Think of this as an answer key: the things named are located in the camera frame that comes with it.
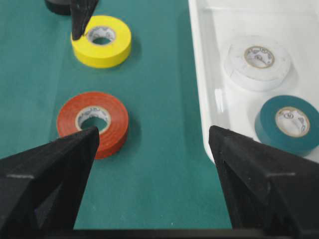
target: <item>teal tape roll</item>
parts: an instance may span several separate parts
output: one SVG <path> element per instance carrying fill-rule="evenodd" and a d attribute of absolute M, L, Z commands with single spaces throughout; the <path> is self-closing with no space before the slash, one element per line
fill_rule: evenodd
<path fill-rule="evenodd" d="M 306 156 L 319 145 L 319 113 L 298 97 L 276 96 L 263 105 L 255 130 L 262 143 Z"/>

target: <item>black tape roll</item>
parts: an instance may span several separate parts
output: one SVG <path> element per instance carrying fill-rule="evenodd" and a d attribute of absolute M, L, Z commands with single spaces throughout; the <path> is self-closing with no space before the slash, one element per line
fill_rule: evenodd
<path fill-rule="evenodd" d="M 47 8 L 59 15 L 71 15 L 70 0 L 44 0 Z"/>

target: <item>tape label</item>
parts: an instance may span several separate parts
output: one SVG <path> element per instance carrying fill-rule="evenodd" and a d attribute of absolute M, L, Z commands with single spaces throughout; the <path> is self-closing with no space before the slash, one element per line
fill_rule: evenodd
<path fill-rule="evenodd" d="M 88 40 L 98 46 L 105 46 L 110 44 L 111 42 L 115 41 L 116 39 L 116 33 L 113 29 L 107 26 L 96 26 L 92 28 L 88 33 L 87 33 L 87 38 Z M 108 42 L 104 44 L 97 44 L 95 43 L 95 40 L 99 38 L 104 38 L 107 39 Z"/>
<path fill-rule="evenodd" d="M 276 125 L 291 137 L 305 136 L 310 130 L 308 117 L 299 109 L 284 107 L 276 113 Z"/>
<path fill-rule="evenodd" d="M 106 109 L 104 109 L 100 106 L 89 106 L 89 107 L 82 109 L 78 113 L 78 115 L 76 116 L 76 118 L 75 118 L 76 128 L 79 131 L 81 131 L 82 130 L 81 126 L 82 126 L 83 122 L 86 121 L 87 119 L 93 118 L 93 117 L 100 118 L 106 122 L 106 127 L 100 131 L 100 134 L 105 132 L 110 127 L 110 125 L 111 125 L 110 113 Z"/>
<path fill-rule="evenodd" d="M 252 46 L 245 51 L 247 63 L 256 68 L 269 68 L 275 63 L 273 53 L 265 47 Z"/>

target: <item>white tape roll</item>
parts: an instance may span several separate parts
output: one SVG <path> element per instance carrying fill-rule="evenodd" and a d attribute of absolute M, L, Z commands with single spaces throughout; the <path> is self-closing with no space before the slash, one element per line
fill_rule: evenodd
<path fill-rule="evenodd" d="M 283 82 L 291 58 L 284 47 L 271 39 L 246 36 L 232 41 L 224 66 L 239 86 L 251 91 L 267 91 Z"/>

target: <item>yellow tape roll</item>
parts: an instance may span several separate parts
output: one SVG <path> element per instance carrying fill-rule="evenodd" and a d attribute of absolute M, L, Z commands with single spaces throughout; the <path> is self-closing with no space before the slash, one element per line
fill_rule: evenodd
<path fill-rule="evenodd" d="M 98 38 L 109 43 L 97 44 Z M 83 64 L 95 68 L 109 68 L 121 64 L 131 52 L 132 35 L 129 27 L 111 16 L 91 17 L 85 33 L 79 40 L 71 42 L 74 54 Z"/>

